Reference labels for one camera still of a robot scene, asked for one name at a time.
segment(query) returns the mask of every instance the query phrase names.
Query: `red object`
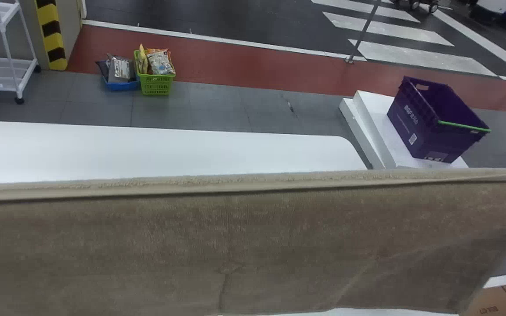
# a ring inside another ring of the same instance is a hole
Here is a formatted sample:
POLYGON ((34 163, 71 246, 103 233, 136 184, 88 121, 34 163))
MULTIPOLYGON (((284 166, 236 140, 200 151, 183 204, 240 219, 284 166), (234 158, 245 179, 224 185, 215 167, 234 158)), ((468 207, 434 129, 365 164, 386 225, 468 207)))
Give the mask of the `red object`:
POLYGON ((341 96, 363 90, 395 96, 403 77, 411 76, 449 84, 472 108, 506 111, 506 80, 499 78, 376 62, 347 65, 341 58, 89 25, 84 25, 79 34, 67 70, 98 74, 94 62, 103 54, 133 56, 141 43, 145 47, 169 47, 177 81, 341 96))

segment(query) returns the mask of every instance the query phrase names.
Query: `barcode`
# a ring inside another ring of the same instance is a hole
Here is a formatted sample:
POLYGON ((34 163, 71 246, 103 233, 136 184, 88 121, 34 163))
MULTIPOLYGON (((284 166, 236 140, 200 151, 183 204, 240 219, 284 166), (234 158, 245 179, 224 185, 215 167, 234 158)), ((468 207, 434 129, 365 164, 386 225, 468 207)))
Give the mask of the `barcode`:
POLYGON ((415 140, 417 140, 417 135, 416 134, 411 135, 411 137, 409 138, 409 144, 412 145, 415 142, 415 140))

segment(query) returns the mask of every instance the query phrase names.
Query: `snack bag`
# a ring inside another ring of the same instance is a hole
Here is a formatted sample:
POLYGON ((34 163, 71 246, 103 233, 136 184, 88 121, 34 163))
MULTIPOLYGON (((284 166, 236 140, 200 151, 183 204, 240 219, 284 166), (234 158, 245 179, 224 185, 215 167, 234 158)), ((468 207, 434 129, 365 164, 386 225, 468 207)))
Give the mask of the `snack bag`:
POLYGON ((141 74, 147 74, 147 56, 144 46, 140 44, 140 52, 138 54, 138 70, 141 74))
POLYGON ((168 49, 157 50, 148 48, 146 50, 151 72, 154 75, 175 74, 175 69, 171 64, 171 52, 168 49))
POLYGON ((108 70, 109 83, 130 82, 135 79, 134 64, 131 59, 112 56, 107 53, 110 61, 108 70))

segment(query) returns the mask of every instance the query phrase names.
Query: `blue basket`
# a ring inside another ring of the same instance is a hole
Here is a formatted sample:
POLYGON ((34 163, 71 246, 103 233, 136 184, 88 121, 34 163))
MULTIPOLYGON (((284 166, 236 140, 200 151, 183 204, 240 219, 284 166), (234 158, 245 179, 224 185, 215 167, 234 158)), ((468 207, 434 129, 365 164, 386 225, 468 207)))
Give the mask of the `blue basket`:
POLYGON ((133 91, 138 90, 140 86, 140 78, 136 76, 136 81, 131 82, 120 82, 120 83, 108 83, 108 68, 104 60, 96 61, 95 64, 99 67, 103 80, 107 85, 107 88, 111 91, 133 91))
POLYGON ((446 84, 405 76, 388 110, 415 158, 454 162, 491 130, 446 84))

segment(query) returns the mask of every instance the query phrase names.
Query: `plastic basket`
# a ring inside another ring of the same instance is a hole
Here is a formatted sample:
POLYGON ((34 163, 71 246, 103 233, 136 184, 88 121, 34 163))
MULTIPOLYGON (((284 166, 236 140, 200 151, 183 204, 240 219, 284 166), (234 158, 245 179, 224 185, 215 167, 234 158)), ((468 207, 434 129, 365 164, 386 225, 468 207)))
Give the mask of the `plastic basket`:
MULTIPOLYGON (((139 50, 134 50, 134 62, 137 64, 139 50)), ((142 87, 142 94, 165 96, 171 92, 171 83, 175 75, 148 75, 141 74, 136 67, 136 72, 140 78, 140 85, 142 87)))
POLYGON ((454 162, 491 130, 445 84, 405 76, 388 110, 411 156, 454 162))
POLYGON ((139 78, 136 78, 136 81, 131 82, 121 82, 121 83, 109 83, 108 82, 108 68, 106 66, 106 62, 104 60, 102 61, 96 61, 95 64, 99 67, 99 70, 101 71, 101 75, 103 75, 103 80, 105 81, 105 84, 107 85, 107 88, 111 91, 131 91, 131 90, 138 90, 138 86, 140 84, 139 78))

